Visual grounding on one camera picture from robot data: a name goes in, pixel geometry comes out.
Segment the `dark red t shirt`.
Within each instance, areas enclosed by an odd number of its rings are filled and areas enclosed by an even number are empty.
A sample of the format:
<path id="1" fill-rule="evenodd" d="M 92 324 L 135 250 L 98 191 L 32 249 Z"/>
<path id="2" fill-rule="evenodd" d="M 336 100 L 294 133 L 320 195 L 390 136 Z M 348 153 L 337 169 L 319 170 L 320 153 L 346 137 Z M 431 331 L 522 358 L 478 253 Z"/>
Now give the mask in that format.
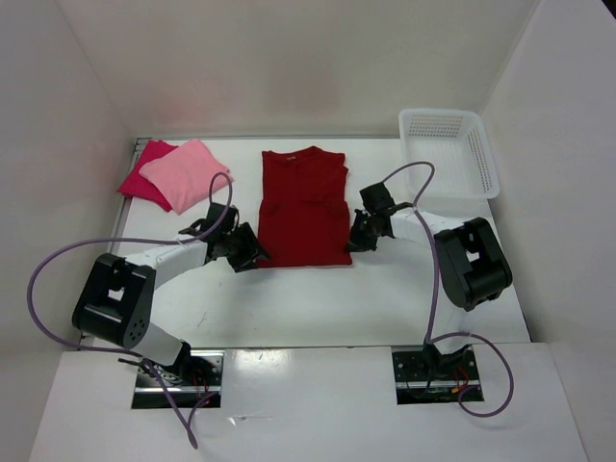
<path id="1" fill-rule="evenodd" d="M 349 266 L 346 155 L 316 146 L 264 151 L 258 241 L 260 269 Z"/>

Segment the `light pink t shirt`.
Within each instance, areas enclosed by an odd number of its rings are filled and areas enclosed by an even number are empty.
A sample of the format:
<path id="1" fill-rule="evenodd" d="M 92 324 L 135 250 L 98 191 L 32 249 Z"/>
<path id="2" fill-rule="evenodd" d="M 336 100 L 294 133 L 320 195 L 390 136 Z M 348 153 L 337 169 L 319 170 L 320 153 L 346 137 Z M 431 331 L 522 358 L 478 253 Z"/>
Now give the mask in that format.
<path id="1" fill-rule="evenodd" d="M 185 142 L 139 170 L 140 176 L 161 193 L 177 215 L 227 186 L 227 179 L 220 175 L 221 172 L 233 180 L 230 169 L 198 139 Z"/>

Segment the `magenta t shirt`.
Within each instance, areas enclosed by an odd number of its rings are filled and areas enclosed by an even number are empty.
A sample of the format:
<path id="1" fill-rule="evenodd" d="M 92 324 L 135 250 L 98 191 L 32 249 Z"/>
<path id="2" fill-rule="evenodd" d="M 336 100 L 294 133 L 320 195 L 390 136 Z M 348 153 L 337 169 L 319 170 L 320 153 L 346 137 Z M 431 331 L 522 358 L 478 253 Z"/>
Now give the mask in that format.
<path id="1" fill-rule="evenodd" d="M 169 212 L 171 206 L 168 201 L 151 182 L 140 175 L 140 170 L 144 165 L 164 158 L 174 149 L 174 145 L 167 144 L 164 141 L 149 141 L 117 191 L 126 198 L 143 199 L 158 205 L 165 212 Z"/>

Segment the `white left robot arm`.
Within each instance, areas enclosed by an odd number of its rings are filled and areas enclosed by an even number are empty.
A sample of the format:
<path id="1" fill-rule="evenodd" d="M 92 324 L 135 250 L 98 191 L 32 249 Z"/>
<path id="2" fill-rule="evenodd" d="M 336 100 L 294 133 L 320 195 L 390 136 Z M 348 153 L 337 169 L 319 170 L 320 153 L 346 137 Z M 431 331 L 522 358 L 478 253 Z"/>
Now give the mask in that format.
<path id="1" fill-rule="evenodd" d="M 100 255 L 94 262 L 72 315 L 78 330 L 149 360 L 173 385 L 206 371 L 208 363 L 192 356 L 190 344 L 151 321 L 155 291 L 175 277 L 219 258 L 235 272 L 253 270 L 270 257 L 248 223 L 224 225 L 209 236 L 160 245 L 119 257 Z"/>

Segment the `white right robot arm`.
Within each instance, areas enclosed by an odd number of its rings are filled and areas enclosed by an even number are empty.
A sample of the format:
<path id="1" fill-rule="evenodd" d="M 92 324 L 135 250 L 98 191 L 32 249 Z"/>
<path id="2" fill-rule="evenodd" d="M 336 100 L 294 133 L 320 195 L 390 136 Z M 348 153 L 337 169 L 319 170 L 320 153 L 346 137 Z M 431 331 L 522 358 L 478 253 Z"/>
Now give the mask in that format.
<path id="1" fill-rule="evenodd" d="M 346 251 L 375 251 L 383 237 L 427 246 L 433 263 L 432 297 L 443 290 L 449 302 L 466 313 L 499 298 L 513 282 L 499 240 L 485 218 L 448 218 L 410 205 L 377 212 L 357 209 Z"/>

